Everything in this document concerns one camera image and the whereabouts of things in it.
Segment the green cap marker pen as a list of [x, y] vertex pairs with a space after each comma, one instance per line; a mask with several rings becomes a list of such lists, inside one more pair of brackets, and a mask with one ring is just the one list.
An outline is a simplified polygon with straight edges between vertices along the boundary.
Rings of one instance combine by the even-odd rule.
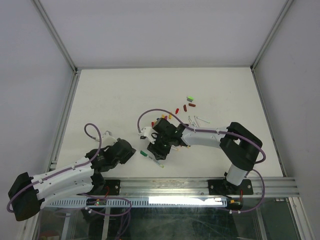
[[142, 155], [142, 156], [144, 156], [145, 158], [148, 158], [148, 159], [150, 159], [151, 161], [153, 161], [155, 164], [157, 164], [159, 167], [161, 167], [161, 168], [164, 168], [164, 165], [163, 164], [161, 164], [158, 160], [156, 160], [156, 159], [154, 159], [153, 157], [151, 157], [150, 155], [148, 155], [146, 152], [144, 152], [144, 151], [140, 151], [140, 154]]

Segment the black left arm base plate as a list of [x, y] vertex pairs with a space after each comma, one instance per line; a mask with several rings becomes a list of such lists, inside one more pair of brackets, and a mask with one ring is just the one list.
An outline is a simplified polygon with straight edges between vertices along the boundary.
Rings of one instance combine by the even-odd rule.
[[93, 188], [88, 194], [96, 196], [119, 196], [121, 189], [120, 179], [106, 179], [103, 186]]

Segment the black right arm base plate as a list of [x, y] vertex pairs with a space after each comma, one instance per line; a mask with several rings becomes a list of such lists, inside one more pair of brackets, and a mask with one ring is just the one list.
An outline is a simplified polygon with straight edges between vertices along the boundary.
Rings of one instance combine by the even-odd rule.
[[209, 179], [207, 181], [209, 195], [222, 195], [222, 196], [250, 196], [254, 194], [252, 182], [249, 179], [244, 179], [240, 185], [233, 185], [225, 178]]

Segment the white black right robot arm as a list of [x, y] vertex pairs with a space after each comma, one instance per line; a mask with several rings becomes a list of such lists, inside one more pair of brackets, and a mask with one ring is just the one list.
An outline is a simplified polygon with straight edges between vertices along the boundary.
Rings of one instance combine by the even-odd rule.
[[262, 153], [262, 141], [238, 122], [224, 128], [204, 128], [186, 123], [173, 125], [160, 118], [153, 126], [140, 130], [140, 138], [148, 139], [147, 150], [156, 160], [165, 160], [174, 147], [206, 146], [221, 149], [230, 160], [223, 187], [230, 194], [242, 187], [242, 181], [253, 170], [258, 155]]

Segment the white lime-tipped marker body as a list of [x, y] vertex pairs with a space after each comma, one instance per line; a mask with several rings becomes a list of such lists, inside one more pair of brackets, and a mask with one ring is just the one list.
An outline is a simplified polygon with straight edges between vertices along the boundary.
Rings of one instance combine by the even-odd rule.
[[194, 116], [197, 120], [210, 124], [211, 122], [198, 116]]

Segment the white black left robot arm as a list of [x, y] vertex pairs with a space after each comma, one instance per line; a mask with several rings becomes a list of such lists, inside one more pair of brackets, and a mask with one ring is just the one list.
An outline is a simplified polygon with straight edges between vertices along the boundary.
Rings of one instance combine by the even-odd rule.
[[60, 169], [34, 176], [21, 173], [8, 191], [7, 211], [22, 222], [57, 200], [82, 193], [101, 195], [107, 186], [102, 174], [125, 164], [135, 153], [128, 141], [118, 138]]

